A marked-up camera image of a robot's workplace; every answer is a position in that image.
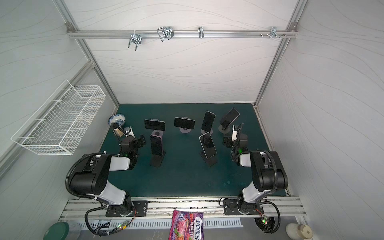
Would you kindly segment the purple phone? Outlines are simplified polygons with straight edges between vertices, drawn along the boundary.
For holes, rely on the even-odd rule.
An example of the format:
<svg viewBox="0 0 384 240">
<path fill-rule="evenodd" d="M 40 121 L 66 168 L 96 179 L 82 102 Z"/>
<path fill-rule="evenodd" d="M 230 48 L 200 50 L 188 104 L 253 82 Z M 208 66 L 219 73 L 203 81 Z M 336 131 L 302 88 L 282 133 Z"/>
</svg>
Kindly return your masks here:
<svg viewBox="0 0 384 240">
<path fill-rule="evenodd" d="M 163 140 L 161 136 L 151 135 L 151 151 L 153 155 L 162 156 L 163 155 Z"/>
</svg>

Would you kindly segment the white-edged phone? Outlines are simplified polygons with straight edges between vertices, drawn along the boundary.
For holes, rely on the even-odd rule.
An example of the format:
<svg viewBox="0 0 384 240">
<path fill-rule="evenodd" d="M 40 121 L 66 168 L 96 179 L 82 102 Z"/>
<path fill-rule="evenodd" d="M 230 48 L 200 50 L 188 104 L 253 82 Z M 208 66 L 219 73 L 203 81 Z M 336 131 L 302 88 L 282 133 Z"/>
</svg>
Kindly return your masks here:
<svg viewBox="0 0 384 240">
<path fill-rule="evenodd" d="M 214 141 L 210 133 L 205 133 L 199 137 L 203 152 L 207 159 L 214 157 L 217 154 Z"/>
</svg>

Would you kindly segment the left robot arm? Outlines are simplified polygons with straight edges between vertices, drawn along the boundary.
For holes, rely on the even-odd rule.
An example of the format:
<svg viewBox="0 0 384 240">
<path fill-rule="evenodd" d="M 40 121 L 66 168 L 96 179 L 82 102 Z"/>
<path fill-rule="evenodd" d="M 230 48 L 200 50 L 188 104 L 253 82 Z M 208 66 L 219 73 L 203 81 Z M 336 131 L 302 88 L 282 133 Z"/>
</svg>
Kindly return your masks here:
<svg viewBox="0 0 384 240">
<path fill-rule="evenodd" d="M 133 170 L 139 157 L 139 149 L 146 143 L 145 136 L 136 138 L 129 127 L 124 130 L 119 124 L 111 123 L 110 129 L 120 146 L 118 154 L 92 153 L 83 155 L 69 169 L 65 187 L 78 198 L 92 199 L 108 208 L 113 215 L 128 216 L 136 212 L 131 196 L 109 182 L 109 173 Z"/>
</svg>

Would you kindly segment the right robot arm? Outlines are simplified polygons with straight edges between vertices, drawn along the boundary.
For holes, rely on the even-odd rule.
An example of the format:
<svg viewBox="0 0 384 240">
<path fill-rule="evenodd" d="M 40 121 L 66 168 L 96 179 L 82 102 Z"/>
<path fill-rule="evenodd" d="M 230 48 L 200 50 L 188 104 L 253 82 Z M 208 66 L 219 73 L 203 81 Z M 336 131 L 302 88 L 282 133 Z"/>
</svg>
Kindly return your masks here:
<svg viewBox="0 0 384 240">
<path fill-rule="evenodd" d="M 244 124 L 234 125 L 232 135 L 223 142 L 231 150 L 231 160 L 240 167 L 250 168 L 251 183 L 243 188 L 235 200 L 220 200 L 225 215 L 263 215 L 268 196 L 285 190 L 289 181 L 279 154 L 275 151 L 248 149 L 248 136 L 242 133 Z"/>
</svg>

